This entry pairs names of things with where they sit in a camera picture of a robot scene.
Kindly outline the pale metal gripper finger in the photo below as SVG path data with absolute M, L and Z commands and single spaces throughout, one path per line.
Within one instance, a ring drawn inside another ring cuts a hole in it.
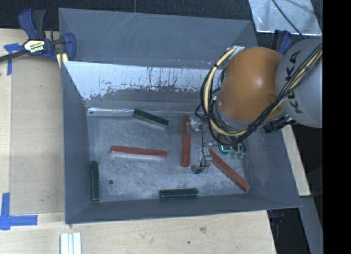
M 210 156 L 209 150 L 201 149 L 201 152 L 199 153 L 199 157 L 197 159 L 196 164 L 192 165 L 191 167 L 192 172 L 194 174 L 200 174 L 200 173 L 206 174 L 211 165 L 211 161 L 212 161 L 212 158 Z
M 186 122 L 186 131 L 189 134 L 200 133 L 205 130 L 203 121 L 198 117 L 189 117 Z

